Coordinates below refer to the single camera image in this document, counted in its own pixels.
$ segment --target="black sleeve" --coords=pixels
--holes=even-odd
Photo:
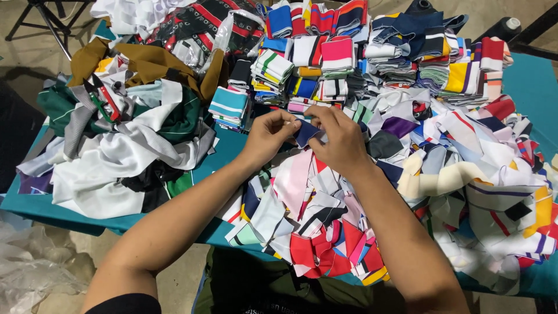
[[[161,314],[161,305],[149,294],[129,293],[108,299],[85,314]]]

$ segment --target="metal stand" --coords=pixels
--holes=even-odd
[[[509,50],[514,53],[527,54],[558,61],[558,53],[555,51],[529,46],[533,40],[544,34],[556,23],[558,23],[558,3],[514,37],[514,39],[508,43]]]
[[[18,28],[20,26],[27,26],[27,27],[40,28],[40,29],[43,29],[43,30],[50,30],[52,32],[52,35],[56,39],[56,42],[58,42],[58,44],[60,45],[60,48],[62,48],[62,51],[64,51],[64,54],[66,55],[66,57],[68,57],[68,60],[71,61],[71,55],[70,55],[70,52],[68,51],[68,36],[71,36],[70,28],[74,25],[75,21],[78,20],[81,13],[85,10],[85,7],[91,1],[92,0],[55,0],[56,6],[59,9],[59,15],[61,15],[61,16],[64,14],[63,9],[61,10],[62,2],[83,2],[83,4],[79,8],[79,10],[76,12],[74,17],[70,20],[70,22],[67,25],[64,25],[54,15],[54,13],[52,11],[50,11],[49,8],[47,8],[45,6],[46,0],[27,0],[27,2],[28,2],[27,7],[25,7],[23,12],[21,13],[19,19],[17,20],[16,24],[13,26],[12,30],[9,32],[8,36],[6,36],[5,40],[6,41],[12,41],[12,38],[13,38],[14,34],[16,33],[16,31],[18,30]],[[31,11],[32,7],[36,7],[37,10],[39,11],[39,13],[41,13],[42,19],[45,20],[46,26],[39,25],[39,24],[34,24],[34,23],[26,23],[26,22],[23,21],[23,20],[25,20],[25,18],[27,17],[29,12]],[[58,34],[58,32],[62,33],[62,35],[64,36],[64,40],[62,40],[60,38],[60,35]]]

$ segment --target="concrete floor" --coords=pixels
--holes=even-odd
[[[369,0],[372,15],[393,13],[404,10],[411,0]],[[556,3],[556,0],[431,0],[445,16],[468,13],[469,22],[459,33],[462,37],[476,38],[484,30],[504,16],[519,18],[525,27]],[[18,19],[26,5],[25,0],[0,2],[0,37],[4,38]],[[64,3],[70,14],[73,3]],[[69,41],[70,53],[75,53],[88,42],[99,21],[88,15],[88,9],[81,15],[72,29],[75,37]],[[36,9],[32,9],[27,22],[42,23]],[[557,27],[537,39],[533,44],[558,51]],[[58,72],[69,74],[70,64],[48,31],[21,27],[13,41],[0,45],[0,77],[5,78],[13,89],[29,104],[36,106],[36,95],[42,88],[42,81],[53,78]],[[90,280],[95,266],[118,240],[118,236],[105,231],[100,237],[78,232],[47,228],[53,241],[75,250],[75,256],[68,262],[68,268],[79,278]],[[184,256],[157,277],[159,301],[165,314],[189,313],[195,297],[201,271],[205,263],[207,245],[194,245]],[[473,313],[536,313],[533,299],[493,296],[482,293],[467,293]],[[84,296],[52,294],[36,308],[39,314],[75,314],[79,312]]]

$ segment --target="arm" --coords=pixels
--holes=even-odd
[[[157,298],[157,273],[194,243],[238,187],[270,161],[287,137],[300,128],[295,118],[283,110],[258,117],[236,159],[130,228],[97,269],[81,312],[127,293]]]
[[[335,107],[312,106],[305,116],[316,117],[324,127],[329,141],[311,139],[310,147],[351,182],[410,312],[469,313],[446,256],[366,153],[360,127]]]

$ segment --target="scissors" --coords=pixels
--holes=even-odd
[[[107,120],[107,122],[118,123],[121,117],[120,112],[118,112],[118,107],[116,107],[116,104],[114,103],[114,100],[108,93],[107,88],[105,87],[101,79],[98,76],[96,76],[94,73],[91,74],[91,78],[93,80],[93,84],[89,83],[87,80],[83,81],[83,86],[85,87],[85,90],[89,93],[89,98],[95,104],[97,109],[101,111],[101,114],[103,115],[104,119]],[[103,99],[99,98],[101,94],[103,95],[103,98],[106,101],[103,101]],[[112,108],[112,113],[110,114],[110,116],[103,108],[103,106],[106,103],[108,103]]]

